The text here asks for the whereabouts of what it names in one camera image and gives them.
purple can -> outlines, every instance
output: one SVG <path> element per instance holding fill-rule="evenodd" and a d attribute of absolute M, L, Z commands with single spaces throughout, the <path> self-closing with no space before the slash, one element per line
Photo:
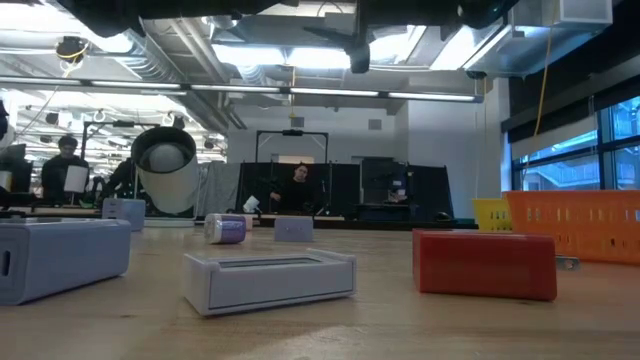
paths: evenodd
<path fill-rule="evenodd" d="M 238 244 L 246 233 L 244 216 L 209 214 L 204 221 L 204 236 L 209 244 Z"/>

light blue box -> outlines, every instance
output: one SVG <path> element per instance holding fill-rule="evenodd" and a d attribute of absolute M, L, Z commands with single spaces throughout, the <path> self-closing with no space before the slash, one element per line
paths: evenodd
<path fill-rule="evenodd" d="M 131 231 L 140 231 L 144 228 L 146 208 L 144 200 L 105 199 L 102 203 L 102 218 L 127 220 L 131 223 Z"/>
<path fill-rule="evenodd" d="M 18 305 L 124 274 L 124 220 L 0 220 L 0 305 Z"/>

orange crate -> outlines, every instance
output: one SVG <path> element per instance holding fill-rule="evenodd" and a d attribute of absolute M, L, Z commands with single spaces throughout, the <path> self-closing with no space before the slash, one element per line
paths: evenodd
<path fill-rule="evenodd" d="M 640 265 L 640 191 L 510 191 L 514 232 L 552 235 L 556 253 Z"/>

ceiling light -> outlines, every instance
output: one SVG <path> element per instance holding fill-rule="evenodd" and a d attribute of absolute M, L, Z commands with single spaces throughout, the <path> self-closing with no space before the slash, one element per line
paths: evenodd
<path fill-rule="evenodd" d="M 274 47 L 213 45 L 218 60 L 236 66 L 282 65 L 284 55 Z"/>
<path fill-rule="evenodd" d="M 398 50 L 398 55 L 396 56 L 396 60 L 395 60 L 396 64 L 399 64 L 403 61 L 407 61 L 409 59 L 409 56 L 411 56 L 416 46 L 418 45 L 418 42 L 422 39 L 426 31 L 427 31 L 427 27 L 423 25 L 407 26 L 407 34 L 409 38 Z"/>
<path fill-rule="evenodd" d="M 325 48 L 295 48 L 287 65 L 305 69 L 348 69 L 349 56 L 342 50 Z"/>
<path fill-rule="evenodd" d="M 87 39 L 108 53 L 125 54 L 133 48 L 133 42 L 124 34 L 118 34 L 109 38 L 103 38 L 96 34 L 89 34 Z"/>
<path fill-rule="evenodd" d="M 376 97 L 378 91 L 364 90 L 340 90 L 340 89 L 311 89 L 311 88 L 291 88 L 292 94 L 309 94 L 309 95 L 342 95 L 354 97 Z"/>
<path fill-rule="evenodd" d="M 0 76 L 0 82 L 8 84 L 30 84 L 30 85 L 57 85 L 57 86 L 74 86 L 82 85 L 80 80 L 57 79 L 57 78 L 34 78 L 19 76 Z"/>
<path fill-rule="evenodd" d="M 120 137 L 110 137 L 107 139 L 107 141 L 110 143 L 110 145 L 111 143 L 113 143 L 120 146 L 129 146 L 129 141 Z"/>
<path fill-rule="evenodd" d="M 242 85 L 192 85 L 193 90 L 205 90 L 205 91 L 227 91 L 227 92 L 241 92 L 241 93 L 279 93 L 280 88 L 269 86 L 242 86 Z"/>
<path fill-rule="evenodd" d="M 461 27 L 431 64 L 431 70 L 460 69 L 473 56 L 475 45 L 473 29 L 468 26 Z"/>
<path fill-rule="evenodd" d="M 148 83 L 148 82 L 134 82 L 134 81 L 102 81 L 94 80 L 91 82 L 94 86 L 99 87 L 121 87 L 132 89 L 180 89 L 180 84 L 166 84 L 166 83 Z"/>
<path fill-rule="evenodd" d="M 400 93 L 400 92 L 389 93 L 389 98 L 405 99 L 405 100 L 434 100 L 434 101 L 458 101 L 458 102 L 476 101 L 476 97 L 470 96 L 470 95 Z"/>
<path fill-rule="evenodd" d="M 486 45 L 484 45 L 480 51 L 478 51 L 475 55 L 473 55 L 473 57 L 471 59 L 469 59 L 469 61 L 467 61 L 466 64 L 464 64 L 464 69 L 467 70 L 470 67 L 472 67 L 473 65 L 475 65 L 480 59 L 482 59 L 485 55 L 487 55 L 487 53 L 493 49 L 494 46 L 496 46 L 502 39 L 504 39 L 505 36 L 507 36 L 507 34 L 511 33 L 511 25 L 507 25 L 504 27 L 504 29 L 502 29 L 496 36 L 493 37 L 493 39 L 491 39 L 491 41 L 489 41 Z"/>

desk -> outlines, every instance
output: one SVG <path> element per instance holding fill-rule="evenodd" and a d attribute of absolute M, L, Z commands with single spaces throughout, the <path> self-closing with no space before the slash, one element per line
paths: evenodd
<path fill-rule="evenodd" d="M 555 303 L 419 294 L 411 233 L 317 230 L 315 247 L 358 256 L 353 298 L 202 319 L 180 295 L 182 253 L 303 251 L 256 229 L 238 246 L 201 228 L 134 234 L 126 277 L 0 307 L 6 359 L 636 359 L 640 268 L 583 264 Z"/>
<path fill-rule="evenodd" d="M 100 210 L 98 209 L 85 209 L 80 206 L 64 206 L 64 207 L 36 207 L 31 210 L 30 207 L 18 207 L 12 206 L 9 208 L 11 211 L 21 211 L 27 214 L 28 217 L 40 216 L 40 217 L 99 217 Z"/>

